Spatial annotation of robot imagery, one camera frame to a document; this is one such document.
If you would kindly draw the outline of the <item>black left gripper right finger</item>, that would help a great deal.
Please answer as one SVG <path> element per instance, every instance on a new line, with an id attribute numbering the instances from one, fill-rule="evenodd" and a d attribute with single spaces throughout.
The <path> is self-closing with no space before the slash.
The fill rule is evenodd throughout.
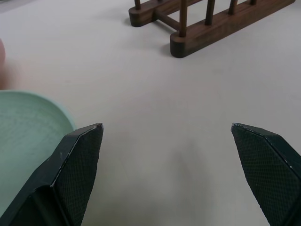
<path id="1" fill-rule="evenodd" d="M 250 189 L 270 226 L 301 226 L 301 155 L 280 135 L 233 123 Z"/>

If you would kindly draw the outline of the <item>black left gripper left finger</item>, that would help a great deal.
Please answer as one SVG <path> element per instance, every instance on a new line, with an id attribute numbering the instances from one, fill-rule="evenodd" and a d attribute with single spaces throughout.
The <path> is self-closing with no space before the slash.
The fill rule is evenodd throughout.
<path id="1" fill-rule="evenodd" d="M 81 226 L 97 172 L 103 124 L 65 135 L 0 217 L 0 226 Z"/>

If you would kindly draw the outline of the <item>dark wooden dish rack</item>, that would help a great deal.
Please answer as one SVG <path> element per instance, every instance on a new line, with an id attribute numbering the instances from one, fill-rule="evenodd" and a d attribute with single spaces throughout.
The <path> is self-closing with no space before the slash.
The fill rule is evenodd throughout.
<path id="1" fill-rule="evenodd" d="M 203 0 L 134 0 L 130 23 L 142 27 L 156 20 L 176 31 L 170 35 L 170 53 L 184 58 L 291 4 L 296 0 L 230 0 L 228 9 L 214 14 L 215 0 L 207 0 L 204 20 L 187 25 L 188 7 Z"/>

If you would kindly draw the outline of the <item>green plate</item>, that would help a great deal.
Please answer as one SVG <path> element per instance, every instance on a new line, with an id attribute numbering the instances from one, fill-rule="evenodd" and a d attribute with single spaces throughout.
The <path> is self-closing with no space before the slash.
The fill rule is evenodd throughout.
<path id="1" fill-rule="evenodd" d="M 0 91 L 0 204 L 12 202 L 33 171 L 76 126 L 56 102 L 24 91 Z"/>

